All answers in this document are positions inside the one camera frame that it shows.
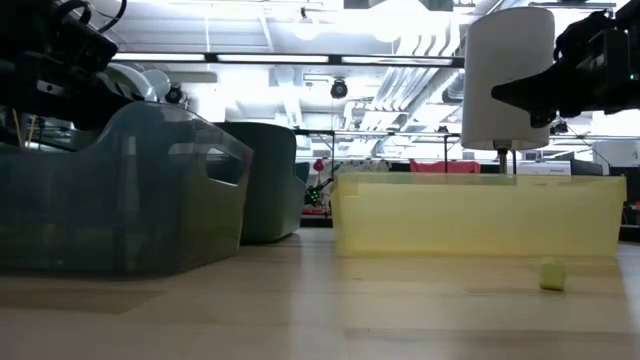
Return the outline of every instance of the gray plastic bin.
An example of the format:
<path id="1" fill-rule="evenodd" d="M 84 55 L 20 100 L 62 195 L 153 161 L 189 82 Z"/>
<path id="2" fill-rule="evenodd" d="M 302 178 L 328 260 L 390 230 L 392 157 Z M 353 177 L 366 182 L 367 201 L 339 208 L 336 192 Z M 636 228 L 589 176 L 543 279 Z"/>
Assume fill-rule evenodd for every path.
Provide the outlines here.
<path id="1" fill-rule="evenodd" d="M 0 267 L 173 273 L 235 254 L 252 150 L 133 103 L 76 153 L 0 155 Z"/>

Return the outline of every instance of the red object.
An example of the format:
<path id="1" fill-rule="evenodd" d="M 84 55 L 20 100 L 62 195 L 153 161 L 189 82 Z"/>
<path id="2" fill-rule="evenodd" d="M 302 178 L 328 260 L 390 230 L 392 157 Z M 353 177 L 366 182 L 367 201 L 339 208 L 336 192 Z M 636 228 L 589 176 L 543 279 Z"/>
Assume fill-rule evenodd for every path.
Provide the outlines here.
<path id="1" fill-rule="evenodd" d="M 444 161 L 433 164 L 421 164 L 414 160 L 409 161 L 411 172 L 443 173 Z M 449 161 L 448 171 L 456 174 L 480 173 L 480 164 L 474 161 Z"/>
<path id="2" fill-rule="evenodd" d="M 324 215 L 322 209 L 302 209 L 304 215 Z"/>
<path id="3" fill-rule="evenodd" d="M 322 162 L 322 159 L 318 159 L 315 163 L 313 163 L 313 170 L 317 172 L 324 170 L 324 163 Z"/>

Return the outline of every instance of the translucent bin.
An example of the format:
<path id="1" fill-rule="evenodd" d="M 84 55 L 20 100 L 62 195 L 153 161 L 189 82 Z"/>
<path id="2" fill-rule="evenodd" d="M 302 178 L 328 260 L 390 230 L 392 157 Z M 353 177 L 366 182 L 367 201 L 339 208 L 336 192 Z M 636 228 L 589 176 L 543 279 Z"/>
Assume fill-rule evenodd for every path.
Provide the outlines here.
<path id="1" fill-rule="evenodd" d="M 338 176 L 342 255 L 615 256 L 623 177 Z"/>
<path id="2" fill-rule="evenodd" d="M 0 154 L 0 267 L 173 273 L 236 253 L 252 151 L 138 102 L 75 153 Z"/>

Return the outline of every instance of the white cylinder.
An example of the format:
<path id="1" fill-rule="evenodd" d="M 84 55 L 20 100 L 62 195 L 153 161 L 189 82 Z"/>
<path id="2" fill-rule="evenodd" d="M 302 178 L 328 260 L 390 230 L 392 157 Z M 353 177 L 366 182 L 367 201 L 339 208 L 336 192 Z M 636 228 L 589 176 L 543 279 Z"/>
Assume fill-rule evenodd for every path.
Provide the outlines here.
<path id="1" fill-rule="evenodd" d="M 494 150 L 549 144 L 549 128 L 533 129 L 528 112 L 491 97 L 491 89 L 538 74 L 553 64 L 553 13 L 534 7 L 487 15 L 469 27 L 465 55 L 462 146 Z"/>
<path id="2" fill-rule="evenodd" d="M 142 75 L 149 80 L 149 84 L 151 84 L 153 90 L 156 92 L 156 96 L 159 99 L 164 99 L 164 96 L 167 95 L 171 89 L 171 80 L 169 80 L 167 74 L 163 71 L 152 69 L 143 72 Z"/>
<path id="3" fill-rule="evenodd" d="M 158 101 L 153 86 L 138 70 L 122 64 L 109 64 L 104 73 L 111 81 L 126 85 L 131 90 L 137 90 L 146 101 Z"/>

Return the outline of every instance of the security camera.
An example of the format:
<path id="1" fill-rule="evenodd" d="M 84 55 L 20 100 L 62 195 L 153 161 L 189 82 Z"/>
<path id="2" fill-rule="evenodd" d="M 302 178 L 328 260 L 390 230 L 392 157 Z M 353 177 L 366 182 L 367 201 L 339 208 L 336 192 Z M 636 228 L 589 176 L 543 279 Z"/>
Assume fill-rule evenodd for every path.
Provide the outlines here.
<path id="1" fill-rule="evenodd" d="M 180 104 L 183 96 L 184 94 L 182 93 L 182 87 L 180 86 L 180 84 L 171 84 L 171 89 L 169 89 L 167 95 L 164 96 L 164 99 L 169 104 L 175 105 Z"/>
<path id="2" fill-rule="evenodd" d="M 334 99 L 342 99 L 347 96 L 349 88 L 343 79 L 336 79 L 331 86 L 331 97 Z"/>

